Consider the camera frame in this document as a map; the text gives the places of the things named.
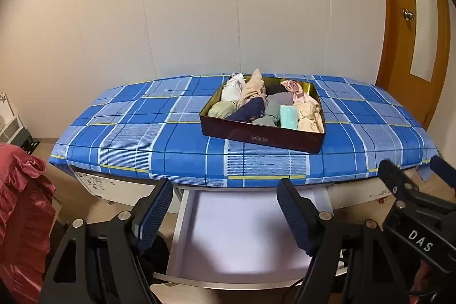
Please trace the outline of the person's right hand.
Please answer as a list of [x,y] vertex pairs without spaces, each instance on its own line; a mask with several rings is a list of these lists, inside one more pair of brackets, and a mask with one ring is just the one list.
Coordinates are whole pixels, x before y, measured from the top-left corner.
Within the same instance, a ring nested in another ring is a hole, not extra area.
[[442,276],[422,260],[409,291],[410,303],[437,303],[442,286],[441,279]]

